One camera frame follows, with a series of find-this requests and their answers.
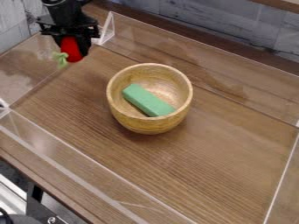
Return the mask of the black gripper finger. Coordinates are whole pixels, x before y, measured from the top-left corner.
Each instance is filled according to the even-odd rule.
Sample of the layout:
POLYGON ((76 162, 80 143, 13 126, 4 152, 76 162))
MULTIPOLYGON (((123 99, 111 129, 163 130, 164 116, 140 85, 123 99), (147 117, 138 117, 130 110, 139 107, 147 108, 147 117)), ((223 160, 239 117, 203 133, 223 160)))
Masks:
POLYGON ((88 36, 78 36, 78 43, 82 56, 86 57, 90 54, 91 38, 88 36))
POLYGON ((63 40, 63 36, 52 36, 54 41, 56 43, 56 45, 59 46, 59 48, 62 48, 62 40, 63 40))

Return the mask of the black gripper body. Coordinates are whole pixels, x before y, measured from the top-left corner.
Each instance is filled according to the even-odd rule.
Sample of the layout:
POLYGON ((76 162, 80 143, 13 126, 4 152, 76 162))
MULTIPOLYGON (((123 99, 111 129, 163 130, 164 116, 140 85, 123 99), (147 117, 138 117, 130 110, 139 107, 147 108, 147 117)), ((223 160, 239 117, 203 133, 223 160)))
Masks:
POLYGON ((42 34, 54 37, 99 38, 99 21, 82 10, 80 3, 46 3, 48 14, 36 18, 42 34))

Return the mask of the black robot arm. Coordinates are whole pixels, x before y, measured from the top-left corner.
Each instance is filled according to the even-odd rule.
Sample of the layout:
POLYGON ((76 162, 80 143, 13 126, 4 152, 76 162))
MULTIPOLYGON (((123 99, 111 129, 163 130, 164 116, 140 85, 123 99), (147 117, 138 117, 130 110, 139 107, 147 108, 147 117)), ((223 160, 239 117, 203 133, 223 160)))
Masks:
POLYGON ((82 10, 90 1, 42 0, 50 12, 36 18, 42 35, 54 38, 60 51, 68 54, 68 62, 78 62, 88 55, 91 40, 100 37, 99 21, 82 10))

